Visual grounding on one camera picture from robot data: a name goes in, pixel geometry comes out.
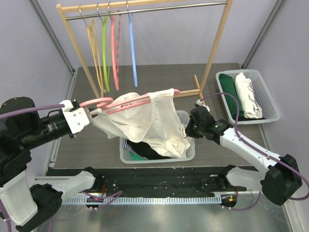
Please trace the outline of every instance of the white plastic basket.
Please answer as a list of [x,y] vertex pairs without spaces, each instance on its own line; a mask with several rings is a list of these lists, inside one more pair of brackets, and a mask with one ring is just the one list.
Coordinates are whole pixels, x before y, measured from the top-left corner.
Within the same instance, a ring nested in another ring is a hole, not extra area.
[[[253,70],[253,69],[243,69],[243,70],[230,70],[230,71],[218,72],[216,74],[216,79],[217,79],[220,92],[223,93],[222,87],[219,81],[220,74],[229,75],[233,78],[233,80],[235,80],[236,76],[240,73],[243,73],[246,78],[250,78],[252,80],[254,96],[255,96],[257,103],[262,108],[263,118],[265,119],[257,119],[257,120],[251,120],[251,121],[239,121],[238,124],[248,125],[248,124],[260,124],[260,123],[278,121],[280,119],[280,113],[259,71]],[[225,96],[221,95],[221,97],[224,103],[225,111],[227,113],[228,121],[231,124],[235,124],[235,120],[232,118],[231,113],[228,109]]]
[[[183,110],[177,110],[177,115],[182,122],[182,124],[188,125],[190,117],[189,114],[186,111]],[[120,138],[119,143],[119,150],[120,150],[120,160],[123,163],[127,164],[141,164],[141,163],[165,163],[165,162],[179,162],[179,161],[188,161],[192,160],[195,156],[195,141],[192,138],[191,140],[191,146],[186,151],[186,158],[174,158],[174,159],[156,159],[156,160],[132,160],[130,151],[123,148],[124,139]]]

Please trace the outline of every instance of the white wall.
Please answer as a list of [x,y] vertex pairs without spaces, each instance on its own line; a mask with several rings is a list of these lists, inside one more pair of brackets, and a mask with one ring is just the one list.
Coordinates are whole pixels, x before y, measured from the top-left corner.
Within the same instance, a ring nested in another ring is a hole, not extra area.
[[[211,2],[211,0],[187,0],[142,6],[140,8],[205,2]],[[214,62],[238,62],[242,64],[275,2],[276,0],[235,0],[231,7]],[[92,0],[39,0],[39,3],[71,63],[74,67],[79,67],[80,62],[60,20],[56,4],[61,3],[63,6],[72,6],[96,4],[97,2]],[[133,15],[137,64],[206,63],[223,7],[221,5]],[[83,12],[83,14],[85,13],[96,14],[97,11]],[[100,40],[101,21],[97,18],[95,22],[98,27]],[[75,20],[71,21],[70,24],[81,45],[81,50],[88,65],[93,66],[92,53],[84,21]],[[122,16],[120,51],[121,65],[130,65],[131,48],[127,15]]]
[[[309,2],[286,1],[249,68],[257,69],[281,112],[281,119],[263,126],[267,140],[279,154],[297,159],[300,171],[309,178]],[[303,184],[296,195],[304,196]],[[309,231],[309,200],[296,202]]]
[[[28,1],[1,3],[0,105],[20,96],[32,98],[36,106],[59,103],[69,84],[67,67]],[[31,151],[29,182],[44,174],[50,152],[51,144]],[[0,231],[6,231],[3,221]]]

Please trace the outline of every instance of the folded white shirt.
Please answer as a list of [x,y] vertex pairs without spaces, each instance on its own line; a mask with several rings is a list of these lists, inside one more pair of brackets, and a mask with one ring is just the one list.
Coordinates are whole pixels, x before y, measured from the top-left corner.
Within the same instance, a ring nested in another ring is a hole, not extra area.
[[246,78],[245,75],[241,72],[235,78],[235,89],[240,100],[245,118],[262,118],[262,108],[255,100],[251,79]]

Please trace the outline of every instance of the wooden clothes rack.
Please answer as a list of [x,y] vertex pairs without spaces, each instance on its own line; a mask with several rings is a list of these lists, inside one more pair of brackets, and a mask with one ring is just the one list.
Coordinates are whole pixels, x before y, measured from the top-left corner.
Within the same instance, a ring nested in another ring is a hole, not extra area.
[[[187,96],[194,96],[194,95],[199,95],[200,99],[203,98],[203,89],[205,87],[205,83],[209,74],[209,71],[211,69],[211,65],[213,62],[213,59],[216,55],[216,51],[219,45],[219,41],[228,17],[228,13],[230,11],[231,5],[233,0],[226,0],[223,2],[213,2],[213,3],[201,3],[201,4],[192,4],[192,5],[184,5],[184,6],[173,6],[173,7],[162,7],[162,8],[152,8],[152,9],[145,9],[145,10],[133,10],[129,11],[128,7],[132,6],[141,6],[141,5],[148,5],[148,4],[158,4],[158,3],[167,3],[171,1],[183,1],[183,0],[130,0],[130,1],[119,1],[119,2],[111,2],[111,3],[101,3],[101,4],[90,4],[90,5],[80,5],[80,6],[68,6],[68,7],[63,7],[61,4],[57,5],[57,10],[58,13],[61,17],[61,20],[69,34],[69,37],[71,39],[71,42],[74,46],[74,49],[77,53],[77,56],[82,64],[82,67],[85,71],[85,74],[89,80],[89,83],[96,95],[97,98],[100,97],[100,94],[97,90],[97,87],[93,81],[93,78],[91,76],[91,73],[88,69],[88,65],[85,61],[85,58],[81,52],[81,49],[77,43],[77,40],[75,38],[75,35],[73,33],[73,30],[69,24],[69,21],[71,20],[76,20],[76,19],[85,19],[85,18],[93,18],[93,17],[99,17],[99,16],[111,16],[111,15],[121,15],[121,14],[127,14],[127,13],[142,13],[142,12],[150,12],[150,11],[161,11],[161,10],[172,10],[172,9],[181,9],[181,8],[189,8],[189,7],[200,7],[200,6],[214,6],[214,5],[225,5],[222,16],[220,19],[220,23],[217,29],[217,33],[211,48],[211,53],[208,58],[208,62],[204,71],[204,75],[202,78],[202,82],[199,83],[197,80],[197,76],[193,76],[194,83],[196,85],[196,89],[192,90],[185,90],[181,91],[177,97],[187,97]],[[110,13],[105,13],[105,14],[92,14],[92,15],[83,15],[83,16],[76,16],[76,17],[66,17],[66,13],[71,13],[71,12],[79,12],[81,11],[93,11],[97,9],[110,9],[110,8],[119,8],[119,7],[127,7],[127,11],[124,12],[110,12]]]

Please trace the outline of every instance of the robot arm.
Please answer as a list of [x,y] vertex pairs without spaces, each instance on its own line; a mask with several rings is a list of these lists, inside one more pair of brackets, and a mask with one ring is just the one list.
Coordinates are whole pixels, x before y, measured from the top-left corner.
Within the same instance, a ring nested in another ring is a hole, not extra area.
[[[62,201],[85,189],[98,189],[102,178],[92,168],[54,185],[27,183],[26,168],[30,150],[68,134],[71,138],[93,119],[76,101],[61,102],[57,114],[39,118],[37,112],[0,120],[0,199],[11,221],[20,232],[29,232],[52,217]],[[0,115],[34,107],[30,98],[14,98],[0,108]]]
[[[256,172],[230,166],[226,172],[226,178],[231,185],[261,191],[271,202],[277,205],[283,205],[302,186],[302,180],[299,176],[246,145],[237,137],[231,124],[222,119],[215,121],[206,107],[197,105],[190,113],[189,125],[186,128],[188,136],[194,138],[205,136],[208,140],[213,140],[239,154],[257,169]],[[240,135],[253,147],[266,152],[269,156],[281,160],[298,171],[297,162],[292,156],[281,157],[259,146],[242,134]]]

